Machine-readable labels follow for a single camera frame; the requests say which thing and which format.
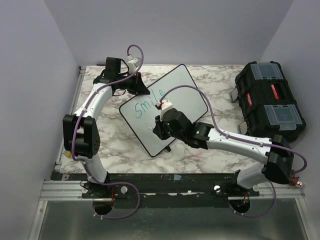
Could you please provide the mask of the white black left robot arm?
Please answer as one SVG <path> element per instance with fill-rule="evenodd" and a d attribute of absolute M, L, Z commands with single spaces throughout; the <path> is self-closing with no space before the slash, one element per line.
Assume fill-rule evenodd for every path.
<path fill-rule="evenodd" d="M 110 194 L 111 185 L 107 180 L 108 171 L 98 154 L 101 139 L 97 119 L 117 90 L 125 90 L 135 96 L 150 94 L 139 72 L 143 61 L 143 57 L 132 57 L 130 54 L 125 62 L 120 58 L 108 57 L 104 70 L 94 79 L 85 102 L 62 120 L 64 148 L 71 153 L 74 161 L 82 164 L 88 181 L 94 183 L 93 191 L 101 198 Z M 123 62 L 126 72 L 121 72 Z"/>

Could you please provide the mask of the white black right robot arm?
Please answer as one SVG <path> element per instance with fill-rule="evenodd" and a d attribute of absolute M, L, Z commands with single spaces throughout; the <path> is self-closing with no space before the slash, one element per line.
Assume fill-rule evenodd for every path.
<path fill-rule="evenodd" d="M 294 154 L 281 135 L 273 138 L 231 136 L 226 131 L 218 132 L 211 124 L 191 122 L 175 108 L 155 117 L 152 132 L 162 141 L 175 138 L 191 148 L 227 151 L 255 160 L 253 166 L 234 173 L 230 191 L 236 196 L 266 181 L 286 185 L 292 178 Z"/>

